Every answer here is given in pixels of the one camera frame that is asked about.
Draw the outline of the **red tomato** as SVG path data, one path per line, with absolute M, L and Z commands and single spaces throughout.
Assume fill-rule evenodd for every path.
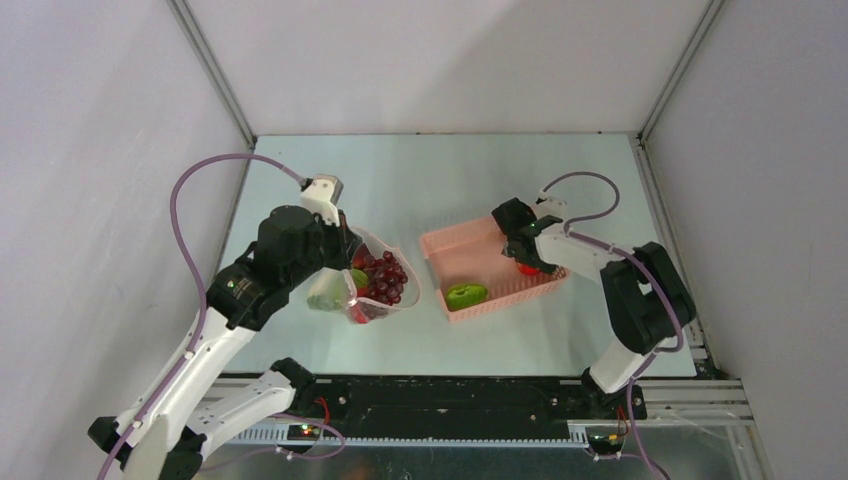
M 535 268 L 535 267 L 532 267 L 532 266 L 529 266 L 529 265 L 525 265 L 525 264 L 520 263 L 520 262 L 518 262 L 516 264 L 516 266 L 517 266 L 518 271 L 522 275 L 525 275 L 525 276 L 536 276 L 536 275 L 539 275 L 541 273 L 541 271 L 538 268 Z

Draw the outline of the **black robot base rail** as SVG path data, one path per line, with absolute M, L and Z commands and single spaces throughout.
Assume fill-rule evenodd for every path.
M 354 441 L 545 441 L 579 421 L 648 417 L 640 387 L 606 394 L 579 377 L 319 375 L 286 413 Z

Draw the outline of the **aluminium frame post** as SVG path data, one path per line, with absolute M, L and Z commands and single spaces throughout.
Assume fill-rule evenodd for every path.
M 687 37 L 684 45 L 675 60 L 672 69 L 666 77 L 658 96 L 653 102 L 648 115 L 638 131 L 639 144 L 645 148 L 650 137 L 660 123 L 662 116 L 682 83 L 690 66 L 695 60 L 703 43 L 710 34 L 713 25 L 718 20 L 726 0 L 709 0 L 700 14 L 695 26 Z
M 248 149 L 253 150 L 256 145 L 257 135 L 251 127 L 237 95 L 218 61 L 214 49 L 203 31 L 203 27 L 190 2 L 186 0 L 167 0 L 166 3 L 241 139 Z

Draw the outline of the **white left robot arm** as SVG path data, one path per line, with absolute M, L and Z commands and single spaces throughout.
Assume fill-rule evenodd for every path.
M 155 385 L 116 417 L 99 417 L 89 437 L 125 475 L 190 479 L 204 460 L 240 431 L 287 411 L 304 416 L 316 403 L 311 374 L 292 359 L 275 362 L 247 389 L 199 403 L 229 361 L 289 302 L 290 294 L 325 268 L 347 270 L 362 239 L 328 202 L 274 209 L 258 236 L 208 287 L 198 315 Z

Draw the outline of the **pink perforated plastic basket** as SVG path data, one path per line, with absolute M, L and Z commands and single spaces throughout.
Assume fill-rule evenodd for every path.
M 461 322 L 552 293 L 569 279 L 571 272 L 563 267 L 552 275 L 522 275 L 516 261 L 502 254 L 505 242 L 490 216 L 421 235 L 419 245 L 432 272 L 436 298 L 449 322 Z M 444 294 L 450 287 L 466 283 L 486 286 L 486 301 L 450 312 Z

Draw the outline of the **red bell pepper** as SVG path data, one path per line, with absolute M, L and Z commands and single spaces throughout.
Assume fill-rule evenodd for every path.
M 351 320 L 356 324 L 368 324 L 371 318 L 371 306 L 364 302 L 356 302 L 348 309 Z

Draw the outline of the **dark purple grape bunch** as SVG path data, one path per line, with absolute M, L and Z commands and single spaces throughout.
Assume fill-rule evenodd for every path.
M 364 273 L 367 276 L 366 298 L 385 305 L 401 302 L 410 277 L 392 251 L 385 250 L 379 257 L 367 257 Z

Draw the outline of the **green leafy lettuce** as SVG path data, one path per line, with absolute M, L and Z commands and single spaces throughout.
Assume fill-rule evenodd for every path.
M 349 300 L 349 290 L 346 286 L 314 285 L 308 292 L 307 305 L 310 309 L 319 311 L 342 310 Z

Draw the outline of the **left aluminium frame post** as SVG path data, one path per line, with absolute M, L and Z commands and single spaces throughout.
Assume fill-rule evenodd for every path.
M 167 0 L 166 3 L 241 139 L 248 149 L 253 150 L 256 145 L 257 135 L 251 127 L 237 95 L 218 61 L 214 49 L 203 31 L 203 27 L 190 2 L 186 0 Z

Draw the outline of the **green bell pepper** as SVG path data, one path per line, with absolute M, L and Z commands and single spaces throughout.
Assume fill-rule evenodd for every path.
M 485 302 L 488 294 L 488 288 L 482 284 L 458 284 L 446 291 L 444 301 L 447 309 L 450 312 L 454 312 Z

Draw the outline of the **clear zip top bag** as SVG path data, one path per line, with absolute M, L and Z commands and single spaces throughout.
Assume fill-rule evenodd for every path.
M 352 267 L 342 271 L 337 271 L 333 269 L 322 270 L 312 281 L 309 290 L 314 285 L 346 286 L 349 290 L 349 300 L 347 301 L 347 305 L 342 310 L 332 311 L 331 313 L 343 314 L 352 323 L 354 322 L 351 320 L 348 314 L 348 309 L 356 302 L 364 302 L 371 306 L 372 320 L 370 322 L 388 317 L 400 311 L 408 310 L 415 306 L 419 302 L 421 297 L 420 285 L 416 273 L 414 272 L 410 263 L 403 255 L 402 251 L 395 246 L 391 246 L 385 243 L 377 236 L 371 234 L 370 232 L 364 229 L 355 228 L 353 232 L 362 237 L 363 244 L 354 254 Z M 403 293 L 402 300 L 397 305 L 381 304 L 364 296 L 364 290 L 367 283 L 367 276 L 364 273 L 366 258 L 379 257 L 385 250 L 392 251 L 395 255 L 399 257 L 400 263 L 403 265 L 407 274 L 410 277 L 410 280 L 406 285 L 405 291 Z

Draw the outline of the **right aluminium frame post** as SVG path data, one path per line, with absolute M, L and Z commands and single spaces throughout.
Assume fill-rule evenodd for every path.
M 653 102 L 648 115 L 638 131 L 639 144 L 645 148 L 650 137 L 660 123 L 662 116 L 682 83 L 690 66 L 695 60 L 703 43 L 710 34 L 713 25 L 718 20 L 726 0 L 709 0 L 700 14 L 695 26 L 687 37 L 684 45 L 675 60 L 672 69 L 666 77 L 658 96 Z

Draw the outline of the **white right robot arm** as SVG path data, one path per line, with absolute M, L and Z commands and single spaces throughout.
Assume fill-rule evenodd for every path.
M 656 242 L 625 248 L 573 229 L 542 204 L 512 198 L 491 213 L 505 237 L 504 256 L 545 274 L 569 270 L 603 291 L 613 338 L 587 369 L 585 411 L 606 418 L 622 403 L 620 390 L 661 353 L 683 349 L 684 327 L 696 308 L 667 250 Z

